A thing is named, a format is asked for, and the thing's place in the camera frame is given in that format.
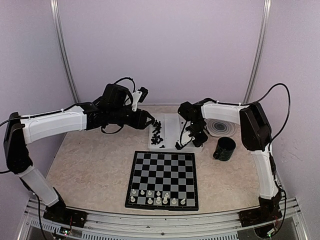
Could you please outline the white plastic divided tray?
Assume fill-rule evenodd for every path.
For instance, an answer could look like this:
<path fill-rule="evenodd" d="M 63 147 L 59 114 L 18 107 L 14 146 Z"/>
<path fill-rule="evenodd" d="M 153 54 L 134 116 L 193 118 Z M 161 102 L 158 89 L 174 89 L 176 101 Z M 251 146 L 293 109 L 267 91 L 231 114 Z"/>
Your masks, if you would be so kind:
<path fill-rule="evenodd" d="M 153 127 L 149 126 L 149 140 L 148 149 L 152 152 L 175 152 L 175 153 L 200 153 L 202 152 L 204 145 L 200 147 L 195 147 L 192 142 L 190 142 L 186 147 L 181 150 L 175 148 L 176 142 L 180 139 L 181 131 L 185 124 L 185 120 L 177 113 L 152 113 L 151 114 L 156 120 L 161 121 L 160 135 L 163 141 L 158 145 L 151 144 L 151 138 Z"/>

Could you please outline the black and silver chessboard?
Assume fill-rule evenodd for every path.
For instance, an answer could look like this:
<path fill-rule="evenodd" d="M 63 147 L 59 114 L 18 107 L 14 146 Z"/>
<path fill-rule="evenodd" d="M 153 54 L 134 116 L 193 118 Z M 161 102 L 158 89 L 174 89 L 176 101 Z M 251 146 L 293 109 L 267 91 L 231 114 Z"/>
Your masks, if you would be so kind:
<path fill-rule="evenodd" d="M 165 193 L 169 193 L 167 204 L 163 204 Z M 156 203 L 161 197 L 161 204 Z M 140 210 L 191 211 L 199 210 L 198 183 L 195 154 L 191 152 L 136 151 L 125 198 L 126 208 Z"/>

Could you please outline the white chess knight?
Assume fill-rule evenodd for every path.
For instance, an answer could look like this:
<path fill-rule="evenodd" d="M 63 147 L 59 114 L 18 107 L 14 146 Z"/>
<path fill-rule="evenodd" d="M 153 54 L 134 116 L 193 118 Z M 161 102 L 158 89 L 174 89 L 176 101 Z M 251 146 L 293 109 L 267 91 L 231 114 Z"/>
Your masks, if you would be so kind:
<path fill-rule="evenodd" d="M 180 204 L 181 204 L 181 205 L 185 205 L 185 204 L 186 204 L 186 199 L 183 198 L 183 199 L 180 201 Z"/>

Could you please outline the white chess rook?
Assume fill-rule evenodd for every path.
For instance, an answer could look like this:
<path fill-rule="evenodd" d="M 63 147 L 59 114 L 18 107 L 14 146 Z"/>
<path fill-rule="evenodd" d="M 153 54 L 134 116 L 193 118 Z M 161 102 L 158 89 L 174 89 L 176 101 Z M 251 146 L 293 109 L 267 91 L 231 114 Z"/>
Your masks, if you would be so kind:
<path fill-rule="evenodd" d="M 163 203 L 163 204 L 167 204 L 167 203 L 168 203 L 168 198 L 167 198 L 167 197 L 164 197 L 162 203 Z"/>

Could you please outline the white chess pawn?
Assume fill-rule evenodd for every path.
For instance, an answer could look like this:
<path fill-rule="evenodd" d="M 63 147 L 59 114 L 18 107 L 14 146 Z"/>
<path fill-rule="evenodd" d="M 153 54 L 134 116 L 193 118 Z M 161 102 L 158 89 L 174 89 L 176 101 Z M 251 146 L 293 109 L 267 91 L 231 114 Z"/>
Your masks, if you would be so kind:
<path fill-rule="evenodd" d="M 147 200 L 147 203 L 148 203 L 149 205 L 151 205 L 151 204 L 153 203 L 153 200 L 149 197 L 148 200 Z"/>

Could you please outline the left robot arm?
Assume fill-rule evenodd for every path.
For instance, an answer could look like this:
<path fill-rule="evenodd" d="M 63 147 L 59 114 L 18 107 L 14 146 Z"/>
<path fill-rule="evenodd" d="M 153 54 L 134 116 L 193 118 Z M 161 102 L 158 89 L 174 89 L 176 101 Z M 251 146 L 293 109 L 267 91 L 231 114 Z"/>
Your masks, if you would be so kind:
<path fill-rule="evenodd" d="M 155 121 L 148 111 L 138 107 L 148 93 L 145 87 L 129 90 L 118 83 L 109 83 L 93 102 L 75 103 L 34 115 L 11 113 L 9 119 L 2 122 L 6 125 L 3 138 L 6 171 L 18 176 L 57 221 L 66 222 L 70 211 L 59 192 L 35 167 L 28 146 L 69 132 L 100 129 L 103 134 L 108 134 L 110 125 L 116 125 L 120 130 L 124 126 L 144 130 Z"/>

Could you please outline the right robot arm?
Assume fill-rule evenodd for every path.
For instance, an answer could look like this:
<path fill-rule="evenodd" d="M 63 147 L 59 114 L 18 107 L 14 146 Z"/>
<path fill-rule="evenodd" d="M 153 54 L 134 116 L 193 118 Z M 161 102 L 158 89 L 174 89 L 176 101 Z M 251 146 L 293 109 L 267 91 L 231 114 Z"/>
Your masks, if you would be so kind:
<path fill-rule="evenodd" d="M 259 102 L 233 104 L 205 98 L 196 103 L 182 103 L 178 114 L 190 125 L 181 131 L 176 149 L 192 143 L 200 147 L 208 140 L 206 120 L 221 120 L 238 124 L 242 145 L 250 151 L 259 179 L 259 207 L 256 218 L 266 222 L 271 217 L 282 216 L 279 206 L 283 190 L 277 183 L 276 164 L 272 154 L 272 128 Z"/>

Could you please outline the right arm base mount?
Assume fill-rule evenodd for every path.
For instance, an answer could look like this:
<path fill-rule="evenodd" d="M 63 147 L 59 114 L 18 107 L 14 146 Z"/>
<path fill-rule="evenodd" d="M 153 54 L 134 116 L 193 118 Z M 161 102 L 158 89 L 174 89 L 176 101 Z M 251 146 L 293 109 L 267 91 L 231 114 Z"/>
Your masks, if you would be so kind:
<path fill-rule="evenodd" d="M 269 213 L 262 212 L 260 208 L 243 210 L 240 211 L 238 215 L 243 228 L 274 221 L 276 218 L 281 218 L 283 216 L 280 210 Z"/>

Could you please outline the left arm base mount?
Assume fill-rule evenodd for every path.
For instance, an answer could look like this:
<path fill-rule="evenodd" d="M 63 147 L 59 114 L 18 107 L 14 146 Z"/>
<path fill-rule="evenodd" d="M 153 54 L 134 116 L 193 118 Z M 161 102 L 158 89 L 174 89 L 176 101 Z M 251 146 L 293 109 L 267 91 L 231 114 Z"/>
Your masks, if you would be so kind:
<path fill-rule="evenodd" d="M 87 215 L 85 211 L 70 208 L 47 208 L 43 214 L 43 218 L 63 225 L 83 228 Z"/>

